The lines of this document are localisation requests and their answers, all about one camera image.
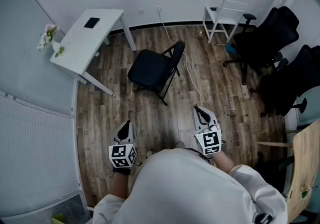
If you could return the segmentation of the black office chair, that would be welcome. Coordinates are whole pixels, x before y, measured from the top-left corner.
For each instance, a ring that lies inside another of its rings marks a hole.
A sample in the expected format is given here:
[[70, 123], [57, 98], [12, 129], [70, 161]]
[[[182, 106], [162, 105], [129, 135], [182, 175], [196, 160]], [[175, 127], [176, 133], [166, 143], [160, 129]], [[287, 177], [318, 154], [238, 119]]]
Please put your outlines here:
[[246, 29], [251, 20], [256, 17], [252, 14], [244, 14], [247, 20], [243, 31], [234, 35], [234, 42], [230, 45], [235, 49], [238, 58], [223, 62], [226, 67], [229, 63], [241, 63], [243, 85], [247, 83], [247, 70], [251, 67], [257, 74], [261, 68], [272, 66], [282, 59], [281, 50], [299, 39], [297, 28], [299, 20], [286, 6], [272, 8], [266, 19], [253, 31]]
[[294, 108], [303, 113], [307, 107], [307, 99], [294, 104], [296, 98], [309, 89], [320, 86], [320, 46], [310, 48], [303, 45], [291, 63], [284, 58], [279, 65], [270, 75], [262, 77], [257, 89], [249, 90], [261, 96], [265, 107], [261, 117], [272, 111], [276, 115], [285, 116]]
[[262, 176], [262, 178], [276, 188], [279, 192], [284, 191], [286, 181], [287, 167], [294, 163], [294, 156], [282, 158], [275, 161], [264, 162], [264, 155], [259, 151], [258, 162], [255, 170]]

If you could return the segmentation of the white vase with pink flowers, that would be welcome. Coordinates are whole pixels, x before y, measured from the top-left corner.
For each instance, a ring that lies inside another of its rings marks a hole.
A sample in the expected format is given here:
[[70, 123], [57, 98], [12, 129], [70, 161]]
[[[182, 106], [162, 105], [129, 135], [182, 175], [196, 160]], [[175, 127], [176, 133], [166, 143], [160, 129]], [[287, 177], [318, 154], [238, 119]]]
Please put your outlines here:
[[54, 40], [54, 37], [59, 30], [60, 27], [58, 25], [47, 24], [44, 29], [44, 33], [41, 35], [39, 39], [37, 50], [41, 51], [46, 47], [46, 45], [51, 45], [54, 52], [56, 53], [59, 50], [59, 47], [61, 46], [60, 43]]

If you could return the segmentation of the yellow-green box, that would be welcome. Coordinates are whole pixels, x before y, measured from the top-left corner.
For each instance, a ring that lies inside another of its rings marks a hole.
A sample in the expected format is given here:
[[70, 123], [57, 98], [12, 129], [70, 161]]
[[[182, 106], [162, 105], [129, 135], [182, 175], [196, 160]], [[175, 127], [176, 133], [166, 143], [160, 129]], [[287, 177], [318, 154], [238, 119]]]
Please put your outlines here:
[[66, 224], [65, 217], [63, 213], [58, 213], [51, 218], [53, 224]]

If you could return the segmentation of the light wooden table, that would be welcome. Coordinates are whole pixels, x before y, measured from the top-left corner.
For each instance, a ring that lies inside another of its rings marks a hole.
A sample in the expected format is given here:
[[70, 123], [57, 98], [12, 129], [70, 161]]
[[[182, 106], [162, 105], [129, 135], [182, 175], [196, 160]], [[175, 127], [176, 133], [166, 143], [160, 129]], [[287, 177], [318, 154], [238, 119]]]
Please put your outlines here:
[[319, 168], [320, 120], [317, 119], [305, 129], [297, 132], [292, 143], [259, 141], [257, 144], [293, 149], [295, 159], [293, 177], [286, 197], [287, 222], [290, 223], [305, 210], [312, 195], [311, 192], [310, 196], [301, 200], [299, 190], [302, 186], [314, 185], [316, 181]]

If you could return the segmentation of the black tablet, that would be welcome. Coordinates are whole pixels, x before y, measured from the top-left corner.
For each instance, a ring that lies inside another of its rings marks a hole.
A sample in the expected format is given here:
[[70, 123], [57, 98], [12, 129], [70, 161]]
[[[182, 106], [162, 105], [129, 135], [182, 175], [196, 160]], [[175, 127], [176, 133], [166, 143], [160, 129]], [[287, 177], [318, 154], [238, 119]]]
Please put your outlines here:
[[94, 26], [99, 22], [100, 18], [89, 18], [89, 20], [84, 25], [85, 28], [93, 29]]

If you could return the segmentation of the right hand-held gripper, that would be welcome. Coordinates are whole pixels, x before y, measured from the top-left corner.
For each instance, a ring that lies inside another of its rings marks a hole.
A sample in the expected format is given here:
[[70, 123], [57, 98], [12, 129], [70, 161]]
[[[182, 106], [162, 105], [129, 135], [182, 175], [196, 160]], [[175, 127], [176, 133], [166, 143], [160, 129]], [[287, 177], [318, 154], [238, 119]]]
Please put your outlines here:
[[194, 105], [193, 120], [195, 138], [203, 155], [211, 155], [221, 151], [222, 130], [215, 114], [203, 106]]

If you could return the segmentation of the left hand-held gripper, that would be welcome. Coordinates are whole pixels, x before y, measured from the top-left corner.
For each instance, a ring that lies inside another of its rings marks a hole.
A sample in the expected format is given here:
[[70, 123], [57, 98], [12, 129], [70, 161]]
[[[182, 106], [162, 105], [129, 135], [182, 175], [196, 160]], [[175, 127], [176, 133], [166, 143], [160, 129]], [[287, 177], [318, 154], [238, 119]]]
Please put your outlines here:
[[135, 162], [136, 140], [130, 120], [122, 123], [114, 132], [114, 140], [109, 145], [109, 159], [115, 168], [129, 168]]

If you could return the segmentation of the person's right forearm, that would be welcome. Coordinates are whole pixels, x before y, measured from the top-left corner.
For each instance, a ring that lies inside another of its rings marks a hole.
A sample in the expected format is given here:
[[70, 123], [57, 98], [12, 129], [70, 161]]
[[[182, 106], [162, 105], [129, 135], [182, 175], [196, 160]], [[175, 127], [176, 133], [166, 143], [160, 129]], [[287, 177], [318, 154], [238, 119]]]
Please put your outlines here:
[[230, 174], [231, 171], [236, 170], [237, 166], [231, 158], [229, 158], [224, 152], [217, 152], [212, 155], [213, 161], [216, 167], [223, 172]]

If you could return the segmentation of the black folding chair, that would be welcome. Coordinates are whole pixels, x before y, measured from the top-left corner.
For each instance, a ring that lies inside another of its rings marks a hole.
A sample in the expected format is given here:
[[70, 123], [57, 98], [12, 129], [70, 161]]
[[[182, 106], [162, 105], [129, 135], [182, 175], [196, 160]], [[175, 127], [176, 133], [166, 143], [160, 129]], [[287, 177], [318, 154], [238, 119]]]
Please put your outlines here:
[[175, 74], [180, 75], [178, 64], [185, 49], [185, 42], [178, 41], [163, 53], [157, 53], [148, 49], [139, 52], [132, 67], [128, 72], [128, 79], [141, 90], [153, 91], [159, 99], [167, 105], [164, 98], [167, 92], [160, 95], [160, 92], [170, 85]]

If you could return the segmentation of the black wristband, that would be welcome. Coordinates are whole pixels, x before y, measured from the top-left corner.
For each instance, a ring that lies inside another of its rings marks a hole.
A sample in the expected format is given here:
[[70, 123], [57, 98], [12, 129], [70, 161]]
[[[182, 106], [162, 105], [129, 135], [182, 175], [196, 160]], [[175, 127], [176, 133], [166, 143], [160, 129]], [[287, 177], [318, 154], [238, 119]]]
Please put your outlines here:
[[125, 168], [125, 167], [114, 167], [113, 168], [113, 172], [114, 173], [120, 173], [120, 174], [123, 174], [123, 175], [126, 175], [126, 176], [129, 176], [130, 173], [131, 173], [131, 169], [130, 168]]

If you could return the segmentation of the white window blind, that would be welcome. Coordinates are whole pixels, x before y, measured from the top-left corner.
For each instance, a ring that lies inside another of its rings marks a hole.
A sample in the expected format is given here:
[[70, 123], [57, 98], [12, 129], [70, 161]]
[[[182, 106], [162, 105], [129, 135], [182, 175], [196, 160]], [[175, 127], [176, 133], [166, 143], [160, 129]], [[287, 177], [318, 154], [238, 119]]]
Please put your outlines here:
[[80, 192], [75, 116], [0, 90], [0, 217], [24, 214]]

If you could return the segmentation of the person's left forearm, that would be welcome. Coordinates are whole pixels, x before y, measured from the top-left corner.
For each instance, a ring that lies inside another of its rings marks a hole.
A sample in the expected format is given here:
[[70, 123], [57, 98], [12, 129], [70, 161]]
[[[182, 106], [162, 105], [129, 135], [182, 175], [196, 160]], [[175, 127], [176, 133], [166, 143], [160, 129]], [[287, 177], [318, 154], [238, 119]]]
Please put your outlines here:
[[111, 184], [108, 188], [108, 195], [114, 195], [122, 199], [127, 199], [128, 197], [128, 182], [129, 176], [113, 173]]

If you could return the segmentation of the white wooden chair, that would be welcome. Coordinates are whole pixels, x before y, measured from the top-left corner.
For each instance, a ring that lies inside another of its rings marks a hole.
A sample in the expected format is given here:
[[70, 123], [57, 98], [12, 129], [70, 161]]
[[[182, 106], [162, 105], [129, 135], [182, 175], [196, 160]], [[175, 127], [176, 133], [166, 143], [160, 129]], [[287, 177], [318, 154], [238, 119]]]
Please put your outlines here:
[[210, 6], [205, 6], [202, 25], [208, 43], [212, 41], [215, 33], [223, 33], [226, 42], [229, 43], [248, 7], [247, 3], [231, 0], [223, 0], [216, 7], [216, 11], [211, 11]]

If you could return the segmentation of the person's white sweatshirt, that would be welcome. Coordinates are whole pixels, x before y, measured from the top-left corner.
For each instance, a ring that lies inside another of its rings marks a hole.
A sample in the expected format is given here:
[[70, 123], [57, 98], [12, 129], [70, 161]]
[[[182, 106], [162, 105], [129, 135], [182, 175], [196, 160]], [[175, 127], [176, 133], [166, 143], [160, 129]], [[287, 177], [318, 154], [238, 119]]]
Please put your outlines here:
[[106, 195], [92, 224], [287, 224], [277, 189], [247, 165], [227, 174], [194, 150], [166, 149], [128, 180], [128, 197]]

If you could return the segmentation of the small flowering potted plant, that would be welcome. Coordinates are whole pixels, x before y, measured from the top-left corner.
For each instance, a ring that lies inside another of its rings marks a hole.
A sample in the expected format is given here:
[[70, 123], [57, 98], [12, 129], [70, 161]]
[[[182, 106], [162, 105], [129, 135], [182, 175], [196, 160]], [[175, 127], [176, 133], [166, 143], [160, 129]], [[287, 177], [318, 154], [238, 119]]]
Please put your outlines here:
[[317, 189], [318, 189], [317, 185], [309, 184], [308, 186], [302, 186], [299, 191], [300, 199], [301, 200], [306, 199], [308, 196], [311, 195], [312, 191], [317, 191]]

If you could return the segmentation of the white desk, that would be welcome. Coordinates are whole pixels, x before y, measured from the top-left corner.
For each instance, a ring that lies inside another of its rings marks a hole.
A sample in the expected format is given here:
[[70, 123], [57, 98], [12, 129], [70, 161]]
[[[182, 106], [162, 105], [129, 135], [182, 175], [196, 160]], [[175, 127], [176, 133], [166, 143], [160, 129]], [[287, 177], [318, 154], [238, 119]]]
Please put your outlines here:
[[[100, 18], [93, 29], [84, 27], [89, 18]], [[121, 23], [131, 50], [136, 51], [136, 45], [125, 21], [124, 10], [87, 9], [60, 43], [65, 48], [65, 54], [56, 58], [53, 53], [50, 61], [83, 84], [90, 82], [105, 93], [112, 95], [113, 92], [109, 88], [86, 70], [102, 43], [107, 45], [110, 43], [107, 36], [117, 22]]]

